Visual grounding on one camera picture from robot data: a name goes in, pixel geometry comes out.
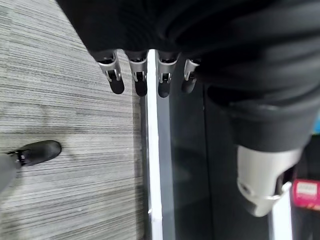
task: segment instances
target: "gray carpet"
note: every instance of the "gray carpet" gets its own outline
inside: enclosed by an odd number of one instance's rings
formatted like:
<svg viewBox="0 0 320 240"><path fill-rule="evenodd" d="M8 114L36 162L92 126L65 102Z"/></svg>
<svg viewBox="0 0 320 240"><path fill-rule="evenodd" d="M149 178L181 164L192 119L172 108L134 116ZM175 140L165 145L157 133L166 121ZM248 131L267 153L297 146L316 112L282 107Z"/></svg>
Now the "gray carpet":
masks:
<svg viewBox="0 0 320 240"><path fill-rule="evenodd" d="M1 194L1 239L142 238L139 98L119 59L122 95L54 0L0 0L0 152L63 146Z"/></svg>

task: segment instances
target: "pant leg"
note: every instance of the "pant leg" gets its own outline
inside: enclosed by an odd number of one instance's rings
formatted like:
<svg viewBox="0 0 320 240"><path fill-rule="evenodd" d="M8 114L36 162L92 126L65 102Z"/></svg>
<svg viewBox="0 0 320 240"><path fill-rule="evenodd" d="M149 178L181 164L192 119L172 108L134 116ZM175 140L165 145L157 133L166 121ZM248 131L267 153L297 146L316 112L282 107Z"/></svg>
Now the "pant leg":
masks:
<svg viewBox="0 0 320 240"><path fill-rule="evenodd" d="M9 186L17 173L17 156L0 153L0 194Z"/></svg>

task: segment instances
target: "white edge strip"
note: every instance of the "white edge strip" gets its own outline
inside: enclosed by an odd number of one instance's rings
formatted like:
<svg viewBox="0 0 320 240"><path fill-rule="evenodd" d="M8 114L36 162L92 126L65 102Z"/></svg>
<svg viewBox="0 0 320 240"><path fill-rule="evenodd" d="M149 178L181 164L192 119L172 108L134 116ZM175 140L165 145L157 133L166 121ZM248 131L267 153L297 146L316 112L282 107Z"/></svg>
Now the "white edge strip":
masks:
<svg viewBox="0 0 320 240"><path fill-rule="evenodd" d="M290 191L272 209L273 240L292 240Z"/></svg>
<svg viewBox="0 0 320 240"><path fill-rule="evenodd" d="M147 123L148 123L148 161L152 240L163 240L162 202L159 162L159 134L157 116L157 74L156 51L149 50L147 57Z"/></svg>

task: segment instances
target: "silver cylinder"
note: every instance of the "silver cylinder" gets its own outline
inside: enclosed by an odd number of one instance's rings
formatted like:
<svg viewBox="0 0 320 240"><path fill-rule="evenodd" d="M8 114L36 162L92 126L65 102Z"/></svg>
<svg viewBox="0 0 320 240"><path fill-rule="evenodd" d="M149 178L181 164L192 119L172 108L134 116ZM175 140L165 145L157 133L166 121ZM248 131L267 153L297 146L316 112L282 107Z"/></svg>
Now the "silver cylinder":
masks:
<svg viewBox="0 0 320 240"><path fill-rule="evenodd" d="M113 58L114 58L114 60L111 63L98 62L103 74L106 76L106 78L108 79L108 81L110 83L112 82L112 78L109 76L109 71L114 72L117 81L122 80L120 64L119 64L119 60L118 60L118 56L117 56L116 51L113 52Z"/></svg>
<svg viewBox="0 0 320 240"><path fill-rule="evenodd" d="M250 213L256 217L268 214L273 205L287 193L292 183L281 182L280 176L296 165L302 149L283 152L262 152L238 147L237 185L241 194L252 206Z"/></svg>
<svg viewBox="0 0 320 240"><path fill-rule="evenodd" d="M194 72L196 70L196 67L198 67L198 66L199 66L198 63L195 63L190 59L187 59L185 61L185 64L184 64L184 79L186 81L189 80L190 73Z"/></svg>
<svg viewBox="0 0 320 240"><path fill-rule="evenodd" d="M172 74L176 68L178 59L173 62L162 62L158 56L157 68L158 68L158 81L159 83L163 83L163 74L168 74L167 83L171 82Z"/></svg>
<svg viewBox="0 0 320 240"><path fill-rule="evenodd" d="M148 62L147 58L142 61L131 61L129 60L132 78L135 82L138 82L137 73L141 72L143 79L142 81L147 80L147 72L148 72Z"/></svg>

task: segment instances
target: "pink label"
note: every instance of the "pink label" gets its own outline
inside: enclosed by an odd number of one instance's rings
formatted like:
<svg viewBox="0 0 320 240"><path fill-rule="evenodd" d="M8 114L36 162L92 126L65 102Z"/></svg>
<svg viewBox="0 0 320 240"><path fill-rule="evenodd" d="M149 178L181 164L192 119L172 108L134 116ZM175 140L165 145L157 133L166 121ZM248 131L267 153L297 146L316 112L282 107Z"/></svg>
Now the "pink label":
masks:
<svg viewBox="0 0 320 240"><path fill-rule="evenodd" d="M297 207L320 210L320 181L296 179L292 193Z"/></svg>

